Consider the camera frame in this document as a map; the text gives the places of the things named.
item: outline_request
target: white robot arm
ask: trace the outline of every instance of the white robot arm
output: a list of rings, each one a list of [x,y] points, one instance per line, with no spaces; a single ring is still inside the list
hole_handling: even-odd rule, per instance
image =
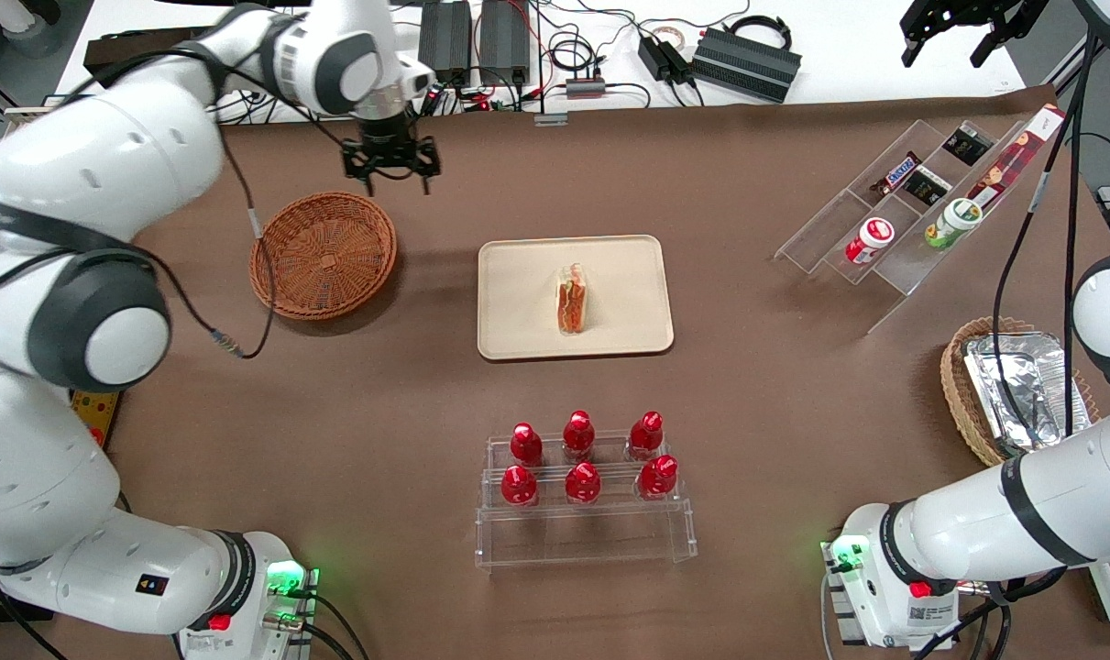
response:
[[[275,621],[296,602],[276,591],[306,580],[285,544],[114,509],[119,477],[60,388],[118,392],[164,356],[168,308],[128,241],[216,179],[206,108],[221,92],[258,81],[352,113],[350,174],[428,176],[434,148],[405,109],[434,75],[396,54],[384,0],[319,0],[304,20],[240,4],[178,49],[192,55],[134,68],[0,141],[0,588],[115,630],[179,633],[190,658],[281,658],[294,626]]]

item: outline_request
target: bottle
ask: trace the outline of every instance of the bottle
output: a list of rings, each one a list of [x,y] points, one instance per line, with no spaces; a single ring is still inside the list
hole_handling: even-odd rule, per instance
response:
[[[635,494],[640,499],[664,499],[676,488],[676,459],[667,454],[644,464],[635,478]]]
[[[592,460],[592,443],[596,441],[596,427],[587,413],[577,409],[563,427],[563,454],[567,460],[583,463]]]
[[[541,467],[543,464],[543,439],[529,424],[523,422],[513,427],[513,438],[509,438],[509,454],[518,465]]]
[[[502,497],[513,506],[535,506],[538,504],[538,479],[529,469],[512,465],[502,475]]]
[[[591,505],[599,499],[604,488],[595,465],[581,463],[566,474],[566,500],[572,505]]]
[[[652,460],[652,457],[656,455],[656,448],[665,441],[665,431],[660,428],[663,424],[664,418],[660,417],[660,414],[652,409],[632,425],[627,446],[624,448],[624,454],[627,455],[628,459]]]

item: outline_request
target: wicker basket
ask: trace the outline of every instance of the wicker basket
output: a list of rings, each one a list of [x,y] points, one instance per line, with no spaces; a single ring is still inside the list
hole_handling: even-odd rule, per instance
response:
[[[392,221],[374,202],[352,193],[316,193],[275,214],[265,247],[276,275],[274,311],[323,321],[353,312],[383,287],[396,261]],[[261,242],[250,255],[253,293],[270,304],[270,274]]]
[[[993,326],[991,326],[990,316],[971,321],[953,334],[953,338],[949,339],[949,344],[941,354],[941,388],[945,390],[945,400],[949,403],[949,413],[952,414],[953,423],[958,426],[962,439],[966,439],[970,451],[973,451],[988,467],[998,465],[1007,458],[999,454],[996,448],[995,435],[991,434],[990,426],[987,425],[987,414],[982,413],[978,393],[975,393],[973,385],[970,385],[970,374],[966,370],[966,363],[962,362],[961,344],[971,337],[990,334],[991,331],[993,331]],[[1030,331],[1035,331],[1035,326],[1029,323],[999,317],[999,333],[1029,333]],[[1088,407],[1088,419],[1090,422],[1099,420],[1100,413],[1096,403],[1091,400],[1087,382],[1080,377],[1078,372],[1072,372],[1071,376]]]

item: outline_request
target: aluminum foil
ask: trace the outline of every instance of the aluminum foil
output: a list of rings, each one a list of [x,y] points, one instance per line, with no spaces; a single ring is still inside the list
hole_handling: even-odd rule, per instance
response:
[[[993,335],[975,337],[961,351],[987,424],[1003,455],[1023,455],[1064,439],[1064,347],[1059,339],[1045,333],[999,334],[1003,375],[1027,427],[1019,423],[999,385]],[[1071,431],[1089,425],[1088,409],[1073,384]]]

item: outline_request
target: acrylic stand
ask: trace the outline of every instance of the acrylic stand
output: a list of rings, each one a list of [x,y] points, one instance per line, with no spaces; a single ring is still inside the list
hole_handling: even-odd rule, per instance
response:
[[[824,205],[819,213],[815,214],[815,217],[808,221],[801,230],[795,233],[781,247],[778,247],[776,258],[785,256],[795,262],[807,274],[811,274],[816,267],[819,267],[819,264],[824,264],[852,284],[860,284],[860,281],[865,280],[869,272],[876,272],[876,275],[897,290],[899,297],[885,313],[885,316],[869,328],[869,333],[871,333],[912,295],[925,277],[958,243],[966,238],[966,235],[981,230],[981,226],[978,226],[977,230],[968,231],[952,246],[945,247],[945,250],[931,247],[924,237],[925,230],[937,222],[945,205],[949,201],[966,196],[970,189],[987,174],[990,165],[1002,153],[1003,148],[1010,145],[1012,140],[1021,133],[1027,122],[1015,124],[998,142],[969,121],[965,122],[963,125],[982,134],[990,142],[995,142],[995,145],[986,154],[982,154],[982,158],[973,166],[968,166],[957,155],[941,148],[947,141],[947,134],[941,134],[930,124],[918,120],[909,126],[909,130],[904,131],[901,138],[898,138],[888,150],[885,150],[885,153],[866,167],[851,184],[840,191],[839,195]],[[869,186],[888,174],[890,169],[901,163],[909,151],[922,158],[925,167],[941,176],[951,185],[951,189],[947,195],[929,206],[901,187],[889,193],[885,199],[876,201],[877,193],[869,191]],[[983,223],[990,222],[989,219],[993,214],[995,207],[1003,199],[1007,199],[1008,193],[1010,193],[1010,189],[999,195],[995,204],[987,206],[987,220],[983,220]],[[852,263],[845,256],[845,247],[856,237],[860,225],[869,217],[882,217],[889,221],[896,231],[896,237],[870,263]]]
[[[514,465],[509,438],[488,439],[477,509],[478,568],[526,567],[630,559],[685,561],[697,556],[693,506],[685,481],[664,499],[646,501],[634,491],[643,463],[625,458],[626,430],[598,431],[592,465],[599,469],[603,490],[593,505],[568,505],[564,491],[572,463],[563,456],[559,431],[541,434],[543,467],[538,504],[516,507],[502,497],[505,468]],[[665,443],[656,453],[667,454]]]

